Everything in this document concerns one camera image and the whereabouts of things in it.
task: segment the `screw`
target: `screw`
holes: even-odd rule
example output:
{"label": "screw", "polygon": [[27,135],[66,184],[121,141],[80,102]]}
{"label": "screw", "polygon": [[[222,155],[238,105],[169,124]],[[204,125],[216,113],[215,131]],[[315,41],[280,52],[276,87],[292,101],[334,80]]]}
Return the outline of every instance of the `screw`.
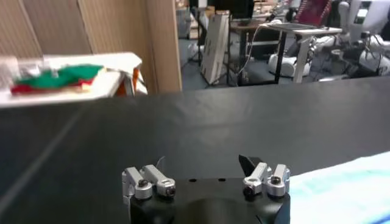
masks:
{"label": "screw", "polygon": [[255,196],[255,191],[250,186],[246,186],[244,188],[244,190],[243,190],[243,193],[244,193],[245,197],[253,197],[253,196]]}
{"label": "screw", "polygon": [[147,180],[139,180],[138,185],[139,187],[145,187],[148,184]]}
{"label": "screw", "polygon": [[280,178],[279,177],[271,177],[271,184],[280,184]]}
{"label": "screw", "polygon": [[166,194],[167,197],[171,197],[172,198],[176,194],[176,189],[174,187],[168,187],[165,190],[165,194]]}

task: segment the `white table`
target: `white table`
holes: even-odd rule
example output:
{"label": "white table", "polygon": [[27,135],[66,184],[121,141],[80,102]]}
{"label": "white table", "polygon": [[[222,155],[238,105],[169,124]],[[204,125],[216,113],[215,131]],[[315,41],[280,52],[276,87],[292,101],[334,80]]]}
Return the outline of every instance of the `white table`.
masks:
{"label": "white table", "polygon": [[[34,94],[31,96],[13,96],[9,89],[0,90],[0,108],[23,107],[29,105],[57,104],[77,102],[114,96],[119,84],[124,81],[125,75],[132,77],[133,69],[140,68],[142,60],[133,53],[76,55],[76,56],[48,56],[41,59],[20,61],[24,63],[46,63],[54,68],[63,65],[79,65],[90,63],[102,65],[114,71],[100,72],[86,92],[61,91],[57,93]],[[146,87],[138,81],[136,91],[147,94]]]}
{"label": "white table", "polygon": [[341,33],[342,29],[340,28],[333,28],[333,27],[324,27],[321,29],[307,29],[307,30],[289,30],[289,29],[282,29],[279,27],[269,26],[268,24],[262,24],[260,25],[261,28],[264,29],[272,29],[277,30],[285,33],[293,33],[298,34],[302,36],[302,39],[299,41],[300,43],[300,49],[297,57],[297,66],[294,73],[293,82],[294,83],[302,83],[302,77],[303,77],[303,69],[306,64],[307,60],[307,52],[309,51],[309,44],[311,39],[315,35],[321,35],[321,34],[336,34]]}

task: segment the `wooden wall panel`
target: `wooden wall panel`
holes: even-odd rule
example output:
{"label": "wooden wall panel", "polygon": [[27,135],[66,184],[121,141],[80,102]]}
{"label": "wooden wall panel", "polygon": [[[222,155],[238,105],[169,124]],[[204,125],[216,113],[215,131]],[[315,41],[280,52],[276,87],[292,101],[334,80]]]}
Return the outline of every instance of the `wooden wall panel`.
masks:
{"label": "wooden wall panel", "polygon": [[77,0],[24,0],[44,54],[90,54]]}
{"label": "wooden wall panel", "polygon": [[147,0],[79,0],[93,53],[136,53],[150,93],[157,93],[149,30],[145,22]]}
{"label": "wooden wall panel", "polygon": [[144,0],[160,93],[182,90],[174,0]]}
{"label": "wooden wall panel", "polygon": [[41,55],[34,30],[18,0],[0,0],[0,55],[19,58]]}

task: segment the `monitor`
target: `monitor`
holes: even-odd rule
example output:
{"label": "monitor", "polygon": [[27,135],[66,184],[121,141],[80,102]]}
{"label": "monitor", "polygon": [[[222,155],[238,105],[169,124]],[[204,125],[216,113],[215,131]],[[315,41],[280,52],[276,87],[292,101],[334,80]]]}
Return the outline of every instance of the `monitor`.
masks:
{"label": "monitor", "polygon": [[214,0],[215,10],[229,10],[233,18],[252,18],[254,0]]}

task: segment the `cable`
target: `cable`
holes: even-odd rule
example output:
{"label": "cable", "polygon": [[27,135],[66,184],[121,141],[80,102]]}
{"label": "cable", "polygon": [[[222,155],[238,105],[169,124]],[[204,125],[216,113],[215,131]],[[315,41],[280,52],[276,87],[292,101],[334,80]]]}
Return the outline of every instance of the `cable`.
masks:
{"label": "cable", "polygon": [[253,36],[253,38],[252,38],[252,41],[250,42],[250,49],[249,49],[248,58],[247,58],[247,60],[245,61],[244,66],[237,72],[237,74],[242,73],[242,71],[244,70],[244,68],[245,68],[246,65],[248,64],[248,61],[250,60],[250,56],[252,55],[252,48],[254,47],[255,37],[256,37],[257,32],[258,32],[259,30],[260,30],[260,26],[258,26],[258,27],[256,28],[256,31],[255,31],[254,36]]}
{"label": "cable", "polygon": [[187,62],[184,63],[184,64],[182,65],[182,67],[180,67],[180,70],[183,70],[183,68],[184,68],[185,66],[187,66],[187,65],[191,62],[191,60],[194,59],[194,57],[195,57],[196,55],[197,55],[197,53],[195,53],[194,55],[192,55],[192,56],[187,60]]}

